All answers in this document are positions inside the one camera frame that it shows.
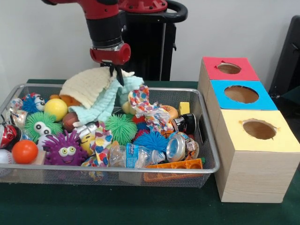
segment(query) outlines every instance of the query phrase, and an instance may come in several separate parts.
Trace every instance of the light blue cloth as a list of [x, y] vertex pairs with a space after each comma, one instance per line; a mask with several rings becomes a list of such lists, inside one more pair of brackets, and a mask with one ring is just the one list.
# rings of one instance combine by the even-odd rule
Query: light blue cloth
[[124, 87], [117, 79], [113, 80], [107, 90], [102, 91], [90, 109], [84, 106], [71, 106], [69, 112], [75, 112], [81, 125], [93, 121], [103, 121], [112, 115], [117, 94], [120, 96], [121, 105], [125, 103], [125, 96], [132, 90], [139, 89], [143, 79], [137, 76], [124, 77]]

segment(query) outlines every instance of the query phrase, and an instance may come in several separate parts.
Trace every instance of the water bottle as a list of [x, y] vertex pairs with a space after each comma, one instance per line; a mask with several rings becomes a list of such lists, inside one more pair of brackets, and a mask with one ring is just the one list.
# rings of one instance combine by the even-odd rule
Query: water bottle
[[143, 168], [156, 165], [165, 160], [165, 155], [157, 150], [128, 143], [110, 150], [109, 166], [126, 168]]

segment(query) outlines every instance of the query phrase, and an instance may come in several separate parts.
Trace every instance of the white wall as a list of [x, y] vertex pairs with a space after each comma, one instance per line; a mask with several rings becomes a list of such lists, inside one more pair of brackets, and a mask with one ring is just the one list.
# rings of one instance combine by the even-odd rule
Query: white wall
[[[180, 0], [188, 20], [177, 24], [171, 80], [197, 81], [202, 56], [248, 57], [269, 87], [298, 0]], [[96, 64], [77, 4], [40, 0], [0, 4], [0, 102], [29, 78], [67, 79]]]
[[198, 81], [203, 56], [247, 57], [269, 89], [291, 18], [300, 13], [299, 0], [179, 2], [189, 15], [177, 24], [172, 80]]

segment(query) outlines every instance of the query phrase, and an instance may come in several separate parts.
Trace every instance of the metal mesh basket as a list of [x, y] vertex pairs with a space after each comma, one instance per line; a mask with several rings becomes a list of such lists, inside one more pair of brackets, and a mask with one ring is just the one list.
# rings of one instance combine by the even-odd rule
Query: metal mesh basket
[[[11, 91], [4, 101], [0, 107], [0, 113], [5, 116], [9, 102], [13, 98], [22, 98], [32, 92], [39, 93], [44, 98], [49, 98], [52, 94], [59, 94], [60, 89], [61, 85], [19, 85]], [[219, 169], [219, 157], [202, 95], [194, 89], [150, 88], [150, 102], [159, 102], [175, 108], [179, 108], [180, 102], [190, 103], [190, 111], [195, 114], [198, 122], [194, 136], [195, 141], [200, 146], [198, 157], [205, 158], [203, 169], [131, 169], [0, 164], [0, 170], [10, 170], [9, 175], [0, 177], [0, 182], [201, 188], [210, 174]], [[145, 175], [159, 176], [162, 179], [156, 182], [146, 182], [144, 180]]]

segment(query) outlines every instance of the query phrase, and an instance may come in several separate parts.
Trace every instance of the red box top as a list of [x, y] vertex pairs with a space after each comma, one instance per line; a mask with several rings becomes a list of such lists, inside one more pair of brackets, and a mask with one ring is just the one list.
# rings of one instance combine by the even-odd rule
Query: red box top
[[247, 58], [203, 57], [211, 80], [259, 81]]

